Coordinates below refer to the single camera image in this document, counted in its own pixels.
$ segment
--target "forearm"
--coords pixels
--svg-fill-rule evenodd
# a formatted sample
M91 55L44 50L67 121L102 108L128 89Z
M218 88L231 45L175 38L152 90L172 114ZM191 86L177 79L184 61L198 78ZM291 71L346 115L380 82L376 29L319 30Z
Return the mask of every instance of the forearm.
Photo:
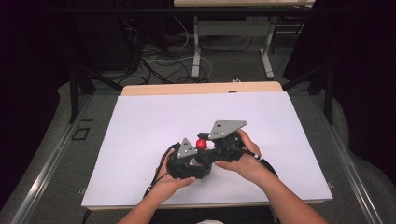
M131 210L122 220L119 221L119 224L141 224L141 223L149 223L154 214L155 210L157 210L158 206L161 205L154 195L146 196L140 203L136 205L134 209Z
M253 182L265 192L283 224L327 223L312 207L297 197L268 170L262 169Z

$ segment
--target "metal bracket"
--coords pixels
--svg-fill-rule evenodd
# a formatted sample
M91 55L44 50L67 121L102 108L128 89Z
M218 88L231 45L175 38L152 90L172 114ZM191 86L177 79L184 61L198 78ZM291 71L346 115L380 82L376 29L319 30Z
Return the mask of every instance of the metal bracket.
M224 138L247 124L245 120L217 120L208 138L209 140Z
M187 138L184 138L180 148L178 149L177 158L181 159L196 155L197 153L198 150L192 145L192 143Z

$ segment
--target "metal frame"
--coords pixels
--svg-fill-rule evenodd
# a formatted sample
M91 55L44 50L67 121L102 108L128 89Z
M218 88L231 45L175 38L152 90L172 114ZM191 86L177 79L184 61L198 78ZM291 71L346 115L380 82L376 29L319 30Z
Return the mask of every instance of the metal frame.
M199 48L200 35L255 35L266 36L265 46L260 49L262 64L268 79L274 79L274 73L268 58L269 48L274 35L276 17L270 21L198 21L194 17L194 59L191 72L192 78L199 77L201 49Z
M384 223L382 221L381 216L375 209L375 206L370 198L370 195L367 192L366 187L364 186L359 174L356 170L355 163L351 159L347 147L341 141L340 137L337 134L333 125L330 125L326 116L323 114L323 108L321 107L321 101L319 100L319 96L311 97L312 101L315 105L315 108L318 110L318 113L321 115L323 123L326 125L330 136L332 137L332 141L335 143L335 153L340 160L341 166L344 169L344 173L349 181L350 186L352 187L353 192L355 193L356 199L358 200L361 211L366 216L366 219L369 223Z
M18 212L12 219L11 224L23 224L29 222L30 216L35 211L35 207L37 206L38 201L43 195L44 190L47 188L47 185L49 184L52 175L55 173L56 167L58 166L63 154L65 153L66 147L70 142L72 134L78 127L79 118L81 118L83 111L88 108L91 100L91 95L84 96L79 108L81 113L78 114L77 118L73 123L67 126L64 132L64 136L62 137L56 148L53 149L53 151L49 155L49 158L47 159L43 169L35 180L35 183L30 188L29 193L27 194L26 198L18 209Z

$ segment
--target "game controller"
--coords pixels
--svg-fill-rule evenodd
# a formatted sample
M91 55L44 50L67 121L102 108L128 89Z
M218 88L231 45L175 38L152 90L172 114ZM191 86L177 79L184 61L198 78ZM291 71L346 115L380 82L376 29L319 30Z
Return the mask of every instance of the game controller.
M215 161L238 161L243 154L253 156L276 175L274 168L260 155L251 152L240 138L237 130L246 126L245 120L217 120L210 133L198 134L196 147L185 138L168 149L175 151L170 155L166 165L173 178L195 177L202 179L210 173ZM206 141L212 141L214 148L206 148Z

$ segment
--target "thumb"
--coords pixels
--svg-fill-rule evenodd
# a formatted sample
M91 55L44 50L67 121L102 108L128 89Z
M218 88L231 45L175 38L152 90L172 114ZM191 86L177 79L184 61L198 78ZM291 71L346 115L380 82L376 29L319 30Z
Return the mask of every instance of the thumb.
M223 168L223 169L233 171L233 165L232 165L231 162L227 162L227 161L216 161L215 164L216 164L218 167L221 167L221 168Z
M195 180L196 180L195 177L180 179L180 180L177 181L177 186L179 188L183 188L183 187L186 187L186 186L192 184L193 182L195 182Z

